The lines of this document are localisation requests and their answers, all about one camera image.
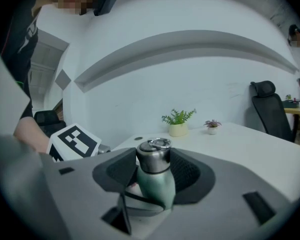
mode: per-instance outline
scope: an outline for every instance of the ceiling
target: ceiling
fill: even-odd
[[[39,30],[38,43],[31,57],[31,68],[28,73],[31,97],[43,98],[67,47],[67,42]]]

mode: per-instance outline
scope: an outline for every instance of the small succulent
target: small succulent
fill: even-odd
[[[187,121],[194,113],[197,113],[196,109],[190,111],[189,113],[182,110],[181,112],[172,109],[171,116],[163,115],[162,122],[166,122],[169,125],[180,125]]]
[[[209,128],[215,128],[218,126],[222,126],[222,124],[220,122],[218,122],[217,120],[212,120],[212,121],[205,121],[204,126],[209,127]]]

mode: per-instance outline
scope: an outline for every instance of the black shirt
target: black shirt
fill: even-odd
[[[0,54],[11,75],[30,102],[21,118],[33,117],[32,102],[29,92],[28,72],[31,57],[38,42],[37,17],[33,17],[32,8],[36,0],[23,0],[14,9],[10,23],[0,37]]]

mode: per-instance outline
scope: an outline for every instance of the curved shelf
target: curved shelf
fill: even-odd
[[[299,70],[276,51],[251,39],[220,31],[182,30],[154,35],[122,47],[78,75],[75,82],[85,93],[115,77],[150,65],[216,56],[258,61],[292,74]]]

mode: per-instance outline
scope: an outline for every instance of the black chair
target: black chair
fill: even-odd
[[[54,110],[38,111],[34,114],[34,120],[49,138],[66,127],[65,121],[59,120],[57,112]]]
[[[294,142],[295,136],[290,128],[283,103],[276,87],[271,81],[251,82],[257,96],[253,96],[252,103],[258,113],[265,132],[280,139]]]

